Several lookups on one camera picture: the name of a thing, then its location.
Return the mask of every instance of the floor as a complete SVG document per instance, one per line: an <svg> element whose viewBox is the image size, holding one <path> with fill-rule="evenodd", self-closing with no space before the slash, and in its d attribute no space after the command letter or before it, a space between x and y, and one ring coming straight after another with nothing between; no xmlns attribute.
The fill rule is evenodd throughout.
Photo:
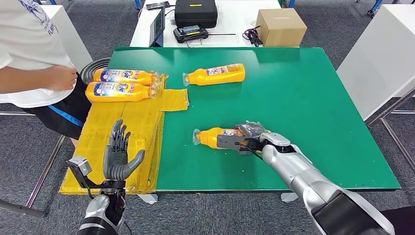
<svg viewBox="0 0 415 235"><path fill-rule="evenodd" d="M127 46L138 15L133 0L59 0L93 59L111 56L114 46ZM308 26L302 47L323 47L337 68L370 22L366 15L373 0L297 0L295 9ZM402 109L415 110L415 100ZM16 107L1 104L1 111ZM387 120L415 156L415 116L390 115ZM0 197L25 203L49 158L58 135L34 117L0 116ZM362 192L379 210L415 205L415 173L380 122L370 128L402 189ZM66 172L65 160L74 149L65 140L55 164L35 202L46 208L47 218L33 218L2 210L1 234L75 234L89 203L87 196L57 192ZM312 234L308 216L298 201L283 203L280 193L167 194L148 205L127 196L127 221L134 234ZM121 234L128 234L124 229Z"/></svg>

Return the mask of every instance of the white table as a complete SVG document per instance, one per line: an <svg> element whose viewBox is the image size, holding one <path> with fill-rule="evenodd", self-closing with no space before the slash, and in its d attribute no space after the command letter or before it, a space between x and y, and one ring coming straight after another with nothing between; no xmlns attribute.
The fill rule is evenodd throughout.
<svg viewBox="0 0 415 235"><path fill-rule="evenodd" d="M85 65L92 62L92 58L88 53L84 43L73 27L68 15L61 5L42 5L49 19L59 30L59 37L68 54L70 60L78 72L85 67Z"/></svg>
<svg viewBox="0 0 415 235"><path fill-rule="evenodd" d="M337 69L363 120L415 87L415 5L382 5Z"/></svg>
<svg viewBox="0 0 415 235"><path fill-rule="evenodd" d="M160 0L147 0L145 3L156 3ZM277 0L217 0L218 21L215 28L208 28L209 34L235 34L235 35L211 35L207 39L192 41L189 46L200 47L252 47L248 40L242 38L242 33L255 27L259 9L279 9L281 8ZM166 8L169 12L174 7ZM131 40L131 47L148 47L150 44L150 25L156 18L160 10L143 9L138 19L137 27ZM179 44L173 30L175 24L170 20L174 19L174 11L166 16L166 25L163 33L164 47L187 47L186 43Z"/></svg>

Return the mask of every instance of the green mat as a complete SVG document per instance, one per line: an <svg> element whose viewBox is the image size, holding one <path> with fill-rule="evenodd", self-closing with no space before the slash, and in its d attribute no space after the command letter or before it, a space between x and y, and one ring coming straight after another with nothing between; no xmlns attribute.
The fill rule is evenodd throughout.
<svg viewBox="0 0 415 235"><path fill-rule="evenodd" d="M116 48L110 68L170 75L242 63L242 83L188 88L189 109L166 112L157 191L280 190L278 175L253 155L192 144L195 128L259 121L298 145L344 188L400 188L321 48Z"/></svg>

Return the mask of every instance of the white t-shirt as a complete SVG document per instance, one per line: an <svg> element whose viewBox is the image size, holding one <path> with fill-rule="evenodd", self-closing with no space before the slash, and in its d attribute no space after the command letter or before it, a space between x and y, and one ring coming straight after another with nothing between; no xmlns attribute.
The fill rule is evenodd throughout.
<svg viewBox="0 0 415 235"><path fill-rule="evenodd" d="M54 65L73 67L58 29L43 9L33 0L0 0L0 69L42 70ZM0 94L0 103L22 108L47 106L71 92L36 89Z"/></svg>

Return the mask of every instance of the yellow bottle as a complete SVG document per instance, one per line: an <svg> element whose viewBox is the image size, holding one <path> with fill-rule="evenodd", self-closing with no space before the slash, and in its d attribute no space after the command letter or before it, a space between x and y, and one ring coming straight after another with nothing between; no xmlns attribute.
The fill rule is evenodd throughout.
<svg viewBox="0 0 415 235"><path fill-rule="evenodd" d="M218 135L231 135L231 136L243 136L242 132L237 129L222 129L219 127L213 127L207 131L200 131L195 129L193 131L193 144L204 144L211 148L222 149L217 146Z"/></svg>
<svg viewBox="0 0 415 235"><path fill-rule="evenodd" d="M157 73L141 70L108 70L97 69L93 73L94 82L129 82L150 86L159 81Z"/></svg>
<svg viewBox="0 0 415 235"><path fill-rule="evenodd" d="M189 74L183 73L185 86L195 84L198 86L242 82L245 79L245 68L242 64L233 64L210 69L198 69Z"/></svg>
<svg viewBox="0 0 415 235"><path fill-rule="evenodd" d="M146 87L139 83L91 82L87 87L87 98L92 102L141 101L156 98L157 85Z"/></svg>

